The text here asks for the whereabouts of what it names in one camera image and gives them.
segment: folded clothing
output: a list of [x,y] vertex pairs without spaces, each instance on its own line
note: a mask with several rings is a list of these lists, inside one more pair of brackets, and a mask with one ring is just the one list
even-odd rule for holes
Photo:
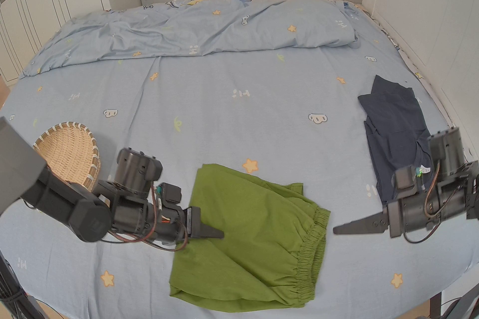
[[[392,176],[401,167],[433,167],[429,149],[429,131],[421,107],[411,88],[376,76],[371,94],[360,95],[367,113],[364,122],[369,153],[377,179],[377,191],[383,204],[393,200]],[[428,188],[432,172],[423,175]]]
[[303,196],[303,184],[203,165],[190,204],[225,237],[192,239],[175,253],[172,297],[224,312],[303,307],[314,299],[330,212]]

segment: bed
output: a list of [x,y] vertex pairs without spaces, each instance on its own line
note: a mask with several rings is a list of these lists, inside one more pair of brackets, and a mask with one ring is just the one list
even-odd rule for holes
[[429,130],[458,125],[477,158],[467,106],[477,97],[479,14],[467,1],[364,0],[371,17],[327,0],[175,0],[91,14],[45,45],[0,110],[31,144],[60,122],[85,124],[101,179],[114,175],[120,148],[155,155],[183,207],[204,163],[245,171],[256,160],[253,175],[303,182],[332,212],[316,297],[304,308],[225,314],[171,298],[170,253],[82,243],[21,202],[0,220],[5,258],[28,293],[72,319],[384,319],[417,306],[479,261],[476,221],[448,220],[420,245],[332,228],[381,209],[357,101],[375,75],[413,88]]

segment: star pattern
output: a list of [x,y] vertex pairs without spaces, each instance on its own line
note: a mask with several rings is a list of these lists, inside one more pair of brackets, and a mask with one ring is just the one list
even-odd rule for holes
[[246,169],[248,174],[252,172],[258,171],[258,161],[257,160],[250,160],[249,158],[246,160],[246,163],[243,164],[243,167]]
[[391,281],[391,284],[394,287],[399,288],[399,286],[402,285],[402,274],[394,274],[394,278]]
[[105,287],[115,285],[115,283],[113,281],[115,276],[108,273],[108,270],[105,270],[105,273],[101,276],[101,278],[103,280],[103,284],[105,285]]

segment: mattress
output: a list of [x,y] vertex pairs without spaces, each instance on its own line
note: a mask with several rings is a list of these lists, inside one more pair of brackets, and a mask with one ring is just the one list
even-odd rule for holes
[[159,182],[182,188],[183,208],[204,163],[245,171],[250,159],[262,179],[303,182],[305,196],[331,211],[315,299],[301,309],[201,309],[169,296],[171,253],[83,243],[20,201],[1,217],[0,248],[28,293],[72,319],[385,319],[478,262],[478,223],[464,216],[418,245],[387,233],[332,233],[382,208],[357,100],[375,75],[413,88],[431,132],[447,128],[362,11],[324,0],[189,2],[67,23],[25,69],[0,116],[31,144],[60,122],[85,124],[98,142],[100,179],[114,176],[123,147],[155,155],[164,167]]

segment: robotic arm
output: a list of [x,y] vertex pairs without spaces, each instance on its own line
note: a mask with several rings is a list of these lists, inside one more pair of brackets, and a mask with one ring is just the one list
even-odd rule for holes
[[[136,238],[134,241],[150,244],[160,240],[165,244],[182,241],[185,245],[189,238],[224,237],[222,231],[201,222],[200,208],[183,210],[178,206],[182,198],[179,187],[162,183],[154,189],[153,182],[163,170],[155,157],[122,149],[114,180],[99,181],[90,193],[80,184],[59,179],[5,118],[0,118],[0,148],[0,214],[22,198],[85,242],[103,240],[108,232],[117,238],[123,238],[118,234],[127,234]],[[147,199],[150,190],[153,204]],[[16,318],[46,318],[35,299],[23,291],[1,252],[0,300]]]

